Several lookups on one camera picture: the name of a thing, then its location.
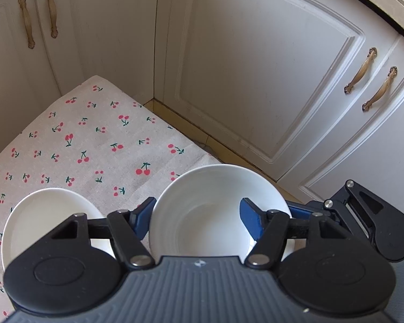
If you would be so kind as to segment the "white bowl with pink flowers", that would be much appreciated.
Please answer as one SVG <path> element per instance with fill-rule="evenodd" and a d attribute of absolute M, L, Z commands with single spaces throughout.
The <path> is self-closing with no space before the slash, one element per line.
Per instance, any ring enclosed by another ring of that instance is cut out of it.
<path fill-rule="evenodd" d="M 241 166 L 216 164 L 182 174 L 163 191 L 153 209 L 149 225 L 152 256 L 245 259 L 255 240 L 241 222 L 243 198 L 264 212 L 290 213 L 273 184 Z"/>
<path fill-rule="evenodd" d="M 3 230 L 3 268 L 65 219 L 78 213 L 87 214 L 88 219 L 105 217 L 93 203 L 68 189 L 40 189 L 24 197 L 10 213 Z"/>

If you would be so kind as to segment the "white kitchen cabinets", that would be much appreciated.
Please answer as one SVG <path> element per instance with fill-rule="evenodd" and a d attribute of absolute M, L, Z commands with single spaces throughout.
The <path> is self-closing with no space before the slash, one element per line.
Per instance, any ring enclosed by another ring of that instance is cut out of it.
<path fill-rule="evenodd" d="M 54 1 L 56 39 L 47 0 L 27 0 L 31 50 L 18 0 L 0 0 L 0 152 L 98 75 L 303 201 L 353 178 L 404 212 L 404 0 Z"/>

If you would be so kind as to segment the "cherry print tablecloth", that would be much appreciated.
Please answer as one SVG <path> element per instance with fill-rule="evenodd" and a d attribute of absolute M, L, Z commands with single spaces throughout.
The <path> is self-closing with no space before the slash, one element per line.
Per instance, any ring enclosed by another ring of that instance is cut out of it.
<path fill-rule="evenodd" d="M 6 221 L 23 197 L 47 187 L 84 196 L 103 214 L 158 197 L 185 172 L 215 163 L 172 125 L 94 76 L 56 100 L 0 154 L 0 322 Z"/>

